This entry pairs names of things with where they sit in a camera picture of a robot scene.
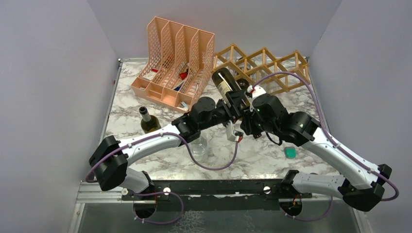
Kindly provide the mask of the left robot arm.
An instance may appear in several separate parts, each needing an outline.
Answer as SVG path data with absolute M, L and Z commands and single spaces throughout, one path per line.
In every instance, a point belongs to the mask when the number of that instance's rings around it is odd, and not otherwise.
M 154 187 L 151 178 L 147 172 L 135 171 L 129 166 L 158 151 L 187 146 L 200 137 L 201 131 L 219 124 L 226 127 L 229 141 L 239 143 L 243 134 L 236 132 L 233 124 L 241 118 L 244 93 L 242 90 L 227 92 L 227 102 L 201 97 L 189 112 L 145 135 L 123 140 L 113 136 L 104 138 L 89 159 L 91 169 L 86 181 L 98 183 L 102 191 L 122 187 L 133 191 L 140 199 L 149 198 Z

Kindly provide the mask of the wooden wine rack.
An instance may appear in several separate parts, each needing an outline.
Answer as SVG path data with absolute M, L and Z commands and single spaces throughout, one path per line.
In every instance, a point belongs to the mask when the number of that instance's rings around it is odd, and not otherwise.
M 223 57 L 224 54 L 230 50 L 237 52 L 237 61 L 235 63 L 227 61 Z M 304 82 L 311 84 L 308 61 L 298 50 L 283 57 L 275 57 L 266 47 L 246 54 L 240 47 L 233 43 L 222 51 L 214 54 L 213 70 L 216 71 L 217 69 L 226 67 L 235 80 L 245 78 L 250 84 L 254 84 L 256 82 L 253 80 L 252 74 L 255 73 L 256 69 L 253 68 L 253 65 L 256 64 L 253 62 L 253 59 L 259 57 L 262 58 L 263 64 L 257 68 L 262 68 L 266 72 L 266 76 L 280 72 L 280 74 L 274 75 L 260 83 L 260 86 L 264 88 L 266 92 L 276 95 L 299 88 L 304 85 Z M 239 69 L 238 66 L 242 63 L 248 63 L 250 70 L 243 72 Z

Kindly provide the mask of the small clear glass bottle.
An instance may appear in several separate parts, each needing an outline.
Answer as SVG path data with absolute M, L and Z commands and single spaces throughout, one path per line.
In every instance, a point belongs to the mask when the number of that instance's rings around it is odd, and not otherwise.
M 228 51 L 224 54 L 223 56 L 227 61 L 235 63 L 237 61 L 237 52 L 234 51 Z

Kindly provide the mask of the tall clear glass bottle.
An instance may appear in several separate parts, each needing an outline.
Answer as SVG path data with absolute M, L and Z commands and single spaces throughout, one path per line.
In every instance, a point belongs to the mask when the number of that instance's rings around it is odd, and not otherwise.
M 263 64 L 263 60 L 261 57 L 254 58 L 253 62 L 256 64 L 256 65 L 253 65 L 253 68 L 255 68 L 256 70 L 255 70 L 255 73 L 252 74 L 252 78 L 255 82 L 257 82 L 266 76 L 266 72 L 262 68 L 258 68 L 259 66 Z

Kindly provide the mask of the dark wine bottle with label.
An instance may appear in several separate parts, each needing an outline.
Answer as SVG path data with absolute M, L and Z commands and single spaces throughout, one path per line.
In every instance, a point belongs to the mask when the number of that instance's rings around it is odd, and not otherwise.
M 248 63 L 246 63 L 246 64 L 242 63 L 238 67 L 243 72 L 246 72 L 246 71 L 250 70 L 250 65 Z M 247 88 L 250 85 L 250 83 L 245 78 L 239 78 L 238 80 L 236 80 L 236 82 L 242 90 L 247 90 Z

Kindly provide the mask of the round clear bottle with cap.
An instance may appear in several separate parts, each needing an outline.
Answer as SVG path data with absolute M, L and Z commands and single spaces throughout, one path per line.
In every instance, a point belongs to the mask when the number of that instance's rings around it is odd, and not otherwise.
M 203 162 L 208 155 L 208 141 L 204 135 L 189 143 L 190 150 L 196 161 Z

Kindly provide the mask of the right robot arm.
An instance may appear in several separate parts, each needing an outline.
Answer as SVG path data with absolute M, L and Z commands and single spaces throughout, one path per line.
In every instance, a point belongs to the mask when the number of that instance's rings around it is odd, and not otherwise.
M 349 206 L 364 212 L 383 200 L 383 185 L 392 169 L 376 165 L 360 157 L 338 140 L 327 135 L 319 122 L 305 112 L 288 113 L 276 96 L 257 91 L 246 94 L 250 110 L 244 120 L 253 133 L 267 132 L 281 141 L 292 143 L 317 155 L 338 175 L 307 174 L 291 170 L 280 185 L 281 193 L 291 198 L 298 193 L 316 193 L 342 199 Z

